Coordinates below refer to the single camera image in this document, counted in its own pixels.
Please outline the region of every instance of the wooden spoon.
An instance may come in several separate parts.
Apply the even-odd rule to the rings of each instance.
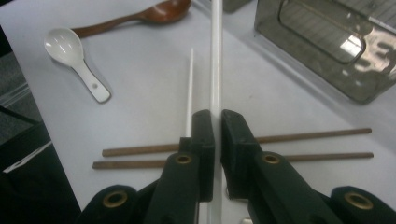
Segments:
[[[168,23],[182,19],[189,11],[191,0],[168,0],[133,15],[100,24],[72,29],[79,37],[96,35],[127,21]]]

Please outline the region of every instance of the thin white rod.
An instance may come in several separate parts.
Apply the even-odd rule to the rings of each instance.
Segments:
[[[210,112],[216,141],[213,200],[208,205],[207,223],[221,224],[222,170],[221,156],[221,92],[222,92],[222,0],[212,0]]]
[[[192,88],[194,82],[194,49],[190,52],[189,87],[187,93],[186,137],[191,137]]]

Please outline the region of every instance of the wooden chopstick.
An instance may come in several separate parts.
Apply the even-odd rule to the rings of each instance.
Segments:
[[[166,161],[95,161],[92,168],[95,170],[163,168],[165,163]]]
[[[285,156],[288,161],[328,161],[372,158],[373,152],[352,152],[352,153],[330,153],[330,154],[307,154]]]
[[[286,160],[293,161],[324,161],[372,158],[372,152],[333,153],[333,154],[305,154],[284,156]],[[93,169],[139,169],[163,168],[166,161],[95,161]]]
[[[256,138],[256,140],[259,143],[263,144],[263,143],[286,142],[286,141],[295,141],[295,140],[303,140],[303,139],[371,133],[371,132],[372,132],[371,128],[363,128],[363,129],[349,129],[349,130],[330,131],[330,132],[321,132],[321,133],[296,133],[296,134],[274,135],[274,136],[258,137]]]
[[[340,131],[330,131],[321,133],[297,133],[297,134],[284,134],[274,136],[257,137],[256,140],[260,144],[274,143],[274,142],[286,142],[303,139],[323,138],[323,137],[335,137],[343,135],[371,133],[372,129],[350,129]],[[178,144],[159,145],[159,146],[148,146],[148,147],[123,147],[123,148],[111,148],[104,149],[102,156],[114,157],[114,156],[126,156],[126,155],[138,155],[138,154],[149,154],[149,153],[160,153],[178,151]]]
[[[122,147],[122,148],[104,149],[102,151],[102,156],[113,157],[113,156],[138,155],[138,154],[149,154],[149,153],[169,152],[169,151],[178,151],[178,144],[148,146],[148,147]]]

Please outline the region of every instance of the brass grommet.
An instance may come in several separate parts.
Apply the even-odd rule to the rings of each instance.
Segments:
[[[192,158],[188,155],[180,155],[176,157],[176,162],[179,164],[188,164],[192,161]]]
[[[355,207],[358,207],[359,209],[370,210],[374,206],[373,203],[370,201],[370,199],[353,191],[346,193],[344,195],[344,198],[346,199],[347,202],[349,202]]]
[[[115,190],[108,193],[103,199],[103,206],[108,208],[115,208],[126,202],[128,195],[124,190]]]
[[[280,163],[280,159],[277,156],[274,155],[263,155],[262,160],[270,163],[270,164],[278,164]]]

